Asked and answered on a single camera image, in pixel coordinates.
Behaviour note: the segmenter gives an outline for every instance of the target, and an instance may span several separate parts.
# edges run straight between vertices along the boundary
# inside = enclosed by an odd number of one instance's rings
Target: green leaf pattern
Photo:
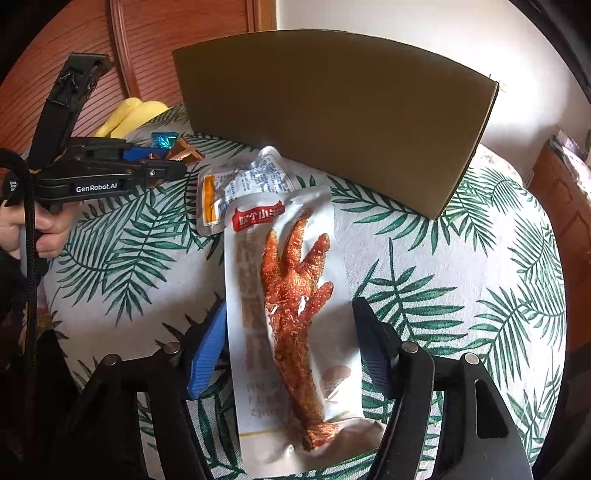
[[[256,150],[194,133],[183,105],[129,139],[149,144],[154,131],[179,132],[206,160],[182,180],[87,202],[44,279],[53,325],[81,389],[96,359],[111,352],[123,358],[152,354],[180,339],[224,291],[222,237],[201,237],[195,228],[197,178],[208,163],[254,158]],[[433,355],[477,353],[534,462],[562,379],[564,281],[547,216],[491,158],[480,146],[437,220],[351,181],[287,162],[297,187],[331,188],[352,294],[365,296],[382,321]],[[393,407],[365,370],[362,405],[367,418],[383,423]],[[214,477],[246,478],[227,352],[189,409]],[[442,411],[443,395],[434,393],[417,478],[428,478],[433,467]],[[138,415],[148,471],[161,478],[149,398],[138,397]],[[373,458],[370,452],[290,478],[356,479]]]

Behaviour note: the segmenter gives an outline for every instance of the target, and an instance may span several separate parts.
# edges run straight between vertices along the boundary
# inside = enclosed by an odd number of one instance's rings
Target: yellow rubber glove
[[[168,107],[162,102],[155,102],[153,100],[144,102],[142,105],[134,109],[125,119],[111,132],[111,138],[123,138],[140,125],[143,125],[148,120],[152,120],[155,116],[168,110]]]
[[[115,109],[115,111],[111,114],[109,119],[102,125],[102,127],[100,127],[95,132],[93,136],[106,137],[115,128],[119,126],[119,124],[125,119],[125,117],[127,117],[131,112],[133,112],[137,107],[139,107],[142,104],[142,100],[135,97],[123,100]]]

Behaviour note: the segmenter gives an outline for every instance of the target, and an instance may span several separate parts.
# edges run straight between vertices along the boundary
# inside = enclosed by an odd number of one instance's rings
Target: red brand label
[[[268,207],[254,207],[246,212],[236,209],[232,217],[232,226],[235,232],[250,228],[259,223],[272,222],[276,217],[285,212],[285,205],[281,201]]]

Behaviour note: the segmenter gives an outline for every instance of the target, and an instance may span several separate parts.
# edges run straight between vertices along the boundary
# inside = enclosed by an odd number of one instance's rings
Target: metal screw
[[[166,345],[164,345],[164,351],[169,355],[174,355],[175,353],[178,353],[180,349],[181,344],[178,342],[169,342]]]
[[[403,342],[402,350],[404,350],[406,353],[417,353],[418,345],[414,342]]]
[[[105,355],[103,357],[100,363],[102,365],[115,365],[119,360],[119,355],[117,355],[116,353],[109,353],[109,355]]]
[[[475,353],[471,352],[464,355],[464,360],[468,362],[470,365],[478,365],[478,362],[480,361],[478,356]]]

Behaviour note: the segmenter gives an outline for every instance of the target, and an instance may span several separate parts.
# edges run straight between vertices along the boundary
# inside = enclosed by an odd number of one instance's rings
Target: white wall
[[[561,126],[579,144],[591,105],[545,37],[508,0],[277,0],[278,28],[391,38],[505,84],[483,143],[526,178]]]

